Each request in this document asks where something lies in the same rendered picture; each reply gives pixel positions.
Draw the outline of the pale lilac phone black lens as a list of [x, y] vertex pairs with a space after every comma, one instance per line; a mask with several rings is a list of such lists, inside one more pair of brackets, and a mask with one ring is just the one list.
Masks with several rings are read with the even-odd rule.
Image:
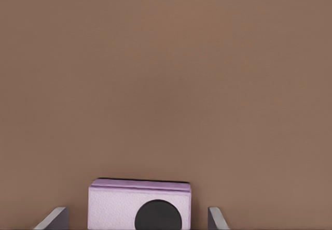
[[88, 188], [88, 230], [190, 230], [188, 182], [95, 179]]

